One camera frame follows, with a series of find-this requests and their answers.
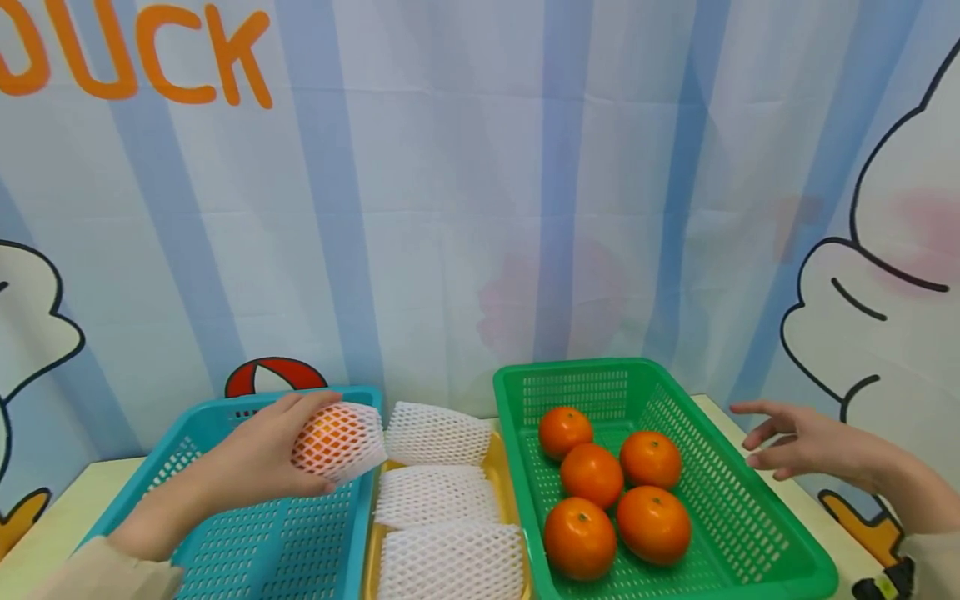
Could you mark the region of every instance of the plastic basket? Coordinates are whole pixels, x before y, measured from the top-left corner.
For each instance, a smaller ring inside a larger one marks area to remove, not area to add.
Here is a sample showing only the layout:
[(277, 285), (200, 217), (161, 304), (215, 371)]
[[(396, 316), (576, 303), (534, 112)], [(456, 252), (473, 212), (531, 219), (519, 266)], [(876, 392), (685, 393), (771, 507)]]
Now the plastic basket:
[[(837, 589), (827, 552), (661, 366), (599, 359), (506, 367), (493, 378), (534, 589), (540, 598), (820, 600)], [(540, 449), (540, 417), (573, 406), (614, 454), (632, 432), (657, 430), (684, 456), (674, 490), (693, 521), (684, 560), (646, 564), (620, 542), (611, 572), (576, 583), (553, 572), (541, 531), (564, 497), (559, 466)]]
[[(382, 410), (374, 388), (331, 388), (344, 400)], [(108, 535), (140, 498), (210, 450), (238, 424), (282, 394), (214, 400), (184, 413), (84, 542)], [(363, 579), (377, 469), (319, 498), (287, 498), (214, 516), (180, 545), (181, 600), (357, 598)]]

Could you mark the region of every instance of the sleeve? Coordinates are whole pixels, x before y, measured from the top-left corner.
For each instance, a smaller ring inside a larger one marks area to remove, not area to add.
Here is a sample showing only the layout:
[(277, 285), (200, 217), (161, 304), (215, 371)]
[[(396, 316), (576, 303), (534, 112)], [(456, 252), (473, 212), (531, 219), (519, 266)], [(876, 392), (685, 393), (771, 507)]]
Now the sleeve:
[(900, 553), (916, 565), (914, 600), (960, 597), (960, 532), (910, 536)]
[(183, 569), (121, 554), (94, 538), (67, 559), (29, 600), (172, 600)]

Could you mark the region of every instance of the duck drawing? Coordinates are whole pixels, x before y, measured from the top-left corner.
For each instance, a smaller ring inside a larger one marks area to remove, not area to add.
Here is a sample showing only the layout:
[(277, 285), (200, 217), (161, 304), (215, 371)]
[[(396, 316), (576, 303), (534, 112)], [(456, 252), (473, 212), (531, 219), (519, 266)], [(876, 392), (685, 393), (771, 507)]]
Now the duck drawing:
[[(10, 404), (26, 386), (75, 356), (84, 334), (58, 313), (60, 273), (46, 256), (22, 244), (0, 240), (0, 491), (11, 461)], [(0, 506), (0, 560), (46, 510), (48, 488), (26, 492), (12, 507)]]
[[(960, 63), (958, 42), (918, 105), (870, 153), (853, 191), (850, 237), (822, 240), (801, 269), (780, 336), (839, 402), (839, 418), (918, 456), (960, 489)], [(903, 532), (881, 497), (863, 514), (819, 494), (878, 560)]]

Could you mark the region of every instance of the yellow tray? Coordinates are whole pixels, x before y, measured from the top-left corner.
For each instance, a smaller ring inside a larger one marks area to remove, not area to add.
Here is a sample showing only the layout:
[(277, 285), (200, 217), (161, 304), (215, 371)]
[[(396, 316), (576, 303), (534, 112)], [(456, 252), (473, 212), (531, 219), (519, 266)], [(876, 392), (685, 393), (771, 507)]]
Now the yellow tray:
[[(393, 468), (401, 468), (403, 465), (393, 461), (387, 461), (380, 472), (388, 471)], [(493, 491), (496, 493), (496, 501), (500, 505), (500, 521), (511, 525), (520, 524), (520, 517), (516, 512), (516, 499), (514, 498), (514, 484), (510, 481), (510, 466), (507, 464), (507, 448), (503, 445), (503, 438), (497, 432), (490, 435), (490, 448), (487, 449), (487, 456), (483, 459), (480, 467), (487, 474), (487, 479), (493, 484)], [(363, 577), (363, 599), (376, 600), (376, 589), (380, 584), (380, 548), (383, 546), (383, 539), (386, 537), (389, 528), (371, 523), (370, 536), (367, 539), (367, 559), (364, 561)], [(521, 536), (523, 543), (523, 594), (519, 600), (530, 600), (533, 597), (533, 587), (530, 584), (530, 564), (527, 562), (526, 539)]]

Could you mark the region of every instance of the right hand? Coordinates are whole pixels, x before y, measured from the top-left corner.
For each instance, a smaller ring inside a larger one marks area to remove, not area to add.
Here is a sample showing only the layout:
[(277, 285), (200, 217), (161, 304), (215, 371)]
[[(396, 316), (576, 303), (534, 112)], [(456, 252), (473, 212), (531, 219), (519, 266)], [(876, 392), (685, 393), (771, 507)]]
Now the right hand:
[[(743, 447), (753, 452), (747, 457), (751, 467), (772, 470), (778, 481), (823, 473), (864, 492), (881, 493), (884, 472), (906, 455), (882, 438), (812, 408), (755, 400), (734, 404), (731, 410), (737, 415), (769, 417), (747, 434)], [(772, 444), (759, 449), (777, 436)]]

